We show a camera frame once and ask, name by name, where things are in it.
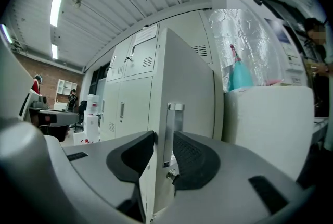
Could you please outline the white cabinet door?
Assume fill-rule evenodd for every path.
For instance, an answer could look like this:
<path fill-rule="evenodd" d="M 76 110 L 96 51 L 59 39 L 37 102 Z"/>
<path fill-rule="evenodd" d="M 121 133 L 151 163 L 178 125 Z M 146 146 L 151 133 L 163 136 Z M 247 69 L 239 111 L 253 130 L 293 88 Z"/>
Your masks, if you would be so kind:
<path fill-rule="evenodd" d="M 146 223 L 173 200 L 174 187 L 166 178 L 171 169 L 177 169 L 172 158 L 173 132 L 180 130 L 215 140 L 222 137 L 220 75 L 174 31 L 162 30 L 151 86 L 148 129 L 156 137 L 146 168 Z"/>

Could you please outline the grey metal locker cabinet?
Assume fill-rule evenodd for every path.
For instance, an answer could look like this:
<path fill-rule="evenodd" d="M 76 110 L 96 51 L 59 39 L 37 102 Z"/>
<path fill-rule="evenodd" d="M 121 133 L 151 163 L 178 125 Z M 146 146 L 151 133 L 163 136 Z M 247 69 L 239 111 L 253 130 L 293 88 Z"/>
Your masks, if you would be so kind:
<path fill-rule="evenodd" d="M 180 14 L 156 23 L 156 37 L 136 46 L 133 45 L 136 34 L 119 43 L 113 52 L 100 103 L 101 126 L 100 139 L 113 139 L 116 129 L 116 117 L 110 116 L 110 106 L 116 107 L 122 78 L 153 72 L 158 38 L 163 29 L 169 28 L 181 37 L 204 61 L 212 64 L 207 33 L 201 11 Z"/>
<path fill-rule="evenodd" d="M 211 57 L 212 57 L 212 64 L 209 66 L 212 68 L 213 71 L 220 72 L 221 74 L 220 79 L 222 80 L 220 61 L 217 54 L 215 42 L 213 40 L 213 35 L 211 33 L 210 26 L 204 11 L 203 10 L 200 11 L 202 13 L 201 16 L 207 33 L 210 51 L 211 51 Z M 110 106 L 110 116 L 116 117 L 115 121 L 116 129 L 113 139 L 120 138 L 136 132 L 149 131 L 148 124 L 149 124 L 152 76 L 153 72 L 149 72 L 121 79 L 117 106 L 116 107 Z M 146 169 L 144 170 L 144 173 L 140 179 L 140 189 L 143 198 L 146 195 L 145 194 Z M 146 215 L 146 204 L 144 202 L 143 206 Z"/>

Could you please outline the white water dispenser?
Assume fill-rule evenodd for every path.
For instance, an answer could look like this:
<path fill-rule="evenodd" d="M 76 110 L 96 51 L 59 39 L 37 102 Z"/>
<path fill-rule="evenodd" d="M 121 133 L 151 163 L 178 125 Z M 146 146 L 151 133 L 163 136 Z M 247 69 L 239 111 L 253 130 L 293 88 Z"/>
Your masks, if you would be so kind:
<path fill-rule="evenodd" d="M 84 111 L 83 130 L 86 137 L 93 142 L 99 141 L 99 117 Z"/>

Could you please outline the blue wall poster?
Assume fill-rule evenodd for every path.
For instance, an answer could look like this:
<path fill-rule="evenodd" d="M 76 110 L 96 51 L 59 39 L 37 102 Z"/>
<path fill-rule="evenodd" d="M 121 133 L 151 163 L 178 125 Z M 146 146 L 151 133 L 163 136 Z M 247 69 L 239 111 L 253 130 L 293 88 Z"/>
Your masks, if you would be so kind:
<path fill-rule="evenodd" d="M 265 19 L 266 22 L 270 25 L 270 27 L 272 28 L 274 34 L 277 36 L 278 40 L 282 43 L 290 43 L 288 37 L 286 36 L 284 30 L 283 30 L 283 26 L 275 20 L 270 20 L 270 19 Z"/>

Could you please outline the teal bottle with pink cap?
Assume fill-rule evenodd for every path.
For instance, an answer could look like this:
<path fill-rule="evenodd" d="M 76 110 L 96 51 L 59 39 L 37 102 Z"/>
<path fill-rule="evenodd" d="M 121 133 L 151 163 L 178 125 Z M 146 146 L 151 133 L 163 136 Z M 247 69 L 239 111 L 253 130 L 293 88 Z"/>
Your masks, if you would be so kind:
<path fill-rule="evenodd" d="M 228 90 L 232 91 L 238 88 L 253 87 L 254 83 L 249 69 L 237 54 L 233 44 L 230 45 L 230 48 L 234 57 L 234 66 L 229 75 Z"/>

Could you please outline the white wall notice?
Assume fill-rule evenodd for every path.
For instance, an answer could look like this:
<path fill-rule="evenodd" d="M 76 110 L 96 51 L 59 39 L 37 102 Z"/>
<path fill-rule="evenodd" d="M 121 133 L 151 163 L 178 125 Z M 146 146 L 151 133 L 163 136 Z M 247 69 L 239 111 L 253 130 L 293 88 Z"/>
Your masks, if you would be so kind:
<path fill-rule="evenodd" d="M 287 58 L 288 68 L 287 70 L 300 71 L 300 65 L 296 53 L 293 51 L 291 44 L 282 44 L 284 52 Z"/>

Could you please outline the black office chair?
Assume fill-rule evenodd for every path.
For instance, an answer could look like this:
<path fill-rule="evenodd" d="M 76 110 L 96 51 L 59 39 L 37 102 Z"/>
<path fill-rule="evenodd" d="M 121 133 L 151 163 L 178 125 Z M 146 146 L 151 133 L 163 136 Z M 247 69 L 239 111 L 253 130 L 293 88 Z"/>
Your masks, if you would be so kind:
<path fill-rule="evenodd" d="M 78 107 L 79 122 L 73 125 L 74 132 L 77 132 L 79 129 L 82 131 L 84 130 L 83 120 L 84 120 L 84 112 L 86 111 L 86 108 L 87 108 L 87 101 L 86 100 L 81 101 L 80 105 Z"/>

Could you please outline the white paper notice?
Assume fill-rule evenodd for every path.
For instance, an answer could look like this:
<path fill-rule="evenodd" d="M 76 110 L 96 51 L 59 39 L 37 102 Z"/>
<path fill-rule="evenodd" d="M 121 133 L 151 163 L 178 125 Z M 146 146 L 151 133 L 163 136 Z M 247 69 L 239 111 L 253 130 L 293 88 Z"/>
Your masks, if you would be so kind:
<path fill-rule="evenodd" d="M 133 45 L 136 46 L 145 41 L 155 38 L 157 30 L 158 30 L 157 24 L 154 26 L 144 27 L 141 31 L 136 33 Z"/>

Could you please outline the silver foil wrapped duct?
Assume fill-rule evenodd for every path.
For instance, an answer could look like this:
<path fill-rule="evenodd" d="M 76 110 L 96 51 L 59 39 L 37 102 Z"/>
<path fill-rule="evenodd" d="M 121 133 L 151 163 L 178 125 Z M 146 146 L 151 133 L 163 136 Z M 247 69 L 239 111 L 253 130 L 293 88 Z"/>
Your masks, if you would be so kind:
<path fill-rule="evenodd" d="M 241 9 L 218 9 L 209 16 L 209 25 L 219 55 L 224 92 L 235 89 L 236 61 L 240 57 L 253 86 L 270 86 L 283 81 L 277 47 L 254 14 Z"/>

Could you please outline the water cooler bottle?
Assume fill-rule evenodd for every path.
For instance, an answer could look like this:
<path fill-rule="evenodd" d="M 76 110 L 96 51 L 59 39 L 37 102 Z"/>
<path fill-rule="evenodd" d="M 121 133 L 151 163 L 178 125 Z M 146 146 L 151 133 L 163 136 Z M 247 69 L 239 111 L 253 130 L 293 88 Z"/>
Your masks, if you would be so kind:
<path fill-rule="evenodd" d="M 87 96 L 86 111 L 88 114 L 96 115 L 99 112 L 99 95 L 89 94 Z"/>

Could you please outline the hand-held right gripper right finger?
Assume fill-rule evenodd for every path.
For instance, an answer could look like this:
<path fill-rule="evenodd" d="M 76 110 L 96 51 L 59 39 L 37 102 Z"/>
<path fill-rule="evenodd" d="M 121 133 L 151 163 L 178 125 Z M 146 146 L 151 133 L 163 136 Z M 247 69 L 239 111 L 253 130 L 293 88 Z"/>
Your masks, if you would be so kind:
<path fill-rule="evenodd" d="M 221 160 L 209 146 L 211 138 L 175 131 L 173 153 L 179 173 L 173 180 L 177 191 L 197 190 L 208 184 L 220 169 Z"/>

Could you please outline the white shelf unit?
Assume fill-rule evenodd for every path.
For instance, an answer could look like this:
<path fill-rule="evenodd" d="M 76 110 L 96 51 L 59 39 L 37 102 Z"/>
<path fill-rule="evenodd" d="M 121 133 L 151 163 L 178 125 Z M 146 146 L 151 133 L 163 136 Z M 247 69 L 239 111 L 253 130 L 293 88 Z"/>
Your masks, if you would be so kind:
<path fill-rule="evenodd" d="M 57 94 L 68 96 L 73 89 L 77 89 L 77 86 L 78 85 L 76 83 L 59 79 L 57 85 Z"/>

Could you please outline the white foam box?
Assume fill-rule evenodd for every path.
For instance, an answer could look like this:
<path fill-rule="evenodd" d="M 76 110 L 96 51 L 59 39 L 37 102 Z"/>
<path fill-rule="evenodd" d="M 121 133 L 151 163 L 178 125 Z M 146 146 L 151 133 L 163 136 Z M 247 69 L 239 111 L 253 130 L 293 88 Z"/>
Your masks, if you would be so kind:
<path fill-rule="evenodd" d="M 297 180 L 314 131 L 314 98 L 305 86 L 239 88 L 224 96 L 222 140 L 247 148 Z"/>

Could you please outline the black framed window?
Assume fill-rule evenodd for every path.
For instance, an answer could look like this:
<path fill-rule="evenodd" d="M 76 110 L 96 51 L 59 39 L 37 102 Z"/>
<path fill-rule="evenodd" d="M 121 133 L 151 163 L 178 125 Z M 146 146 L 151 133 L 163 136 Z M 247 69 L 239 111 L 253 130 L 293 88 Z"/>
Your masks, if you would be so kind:
<path fill-rule="evenodd" d="M 91 83 L 89 86 L 89 94 L 96 95 L 99 81 L 107 76 L 109 64 L 110 63 L 107 63 L 93 72 Z"/>

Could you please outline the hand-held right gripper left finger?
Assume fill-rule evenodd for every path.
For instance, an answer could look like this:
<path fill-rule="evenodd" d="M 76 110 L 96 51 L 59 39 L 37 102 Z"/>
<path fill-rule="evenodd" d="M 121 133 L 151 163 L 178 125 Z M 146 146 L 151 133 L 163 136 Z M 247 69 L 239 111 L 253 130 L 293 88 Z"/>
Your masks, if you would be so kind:
<path fill-rule="evenodd" d="M 108 169 L 123 182 L 137 183 L 154 153 L 156 133 L 143 131 L 113 140 Z"/>

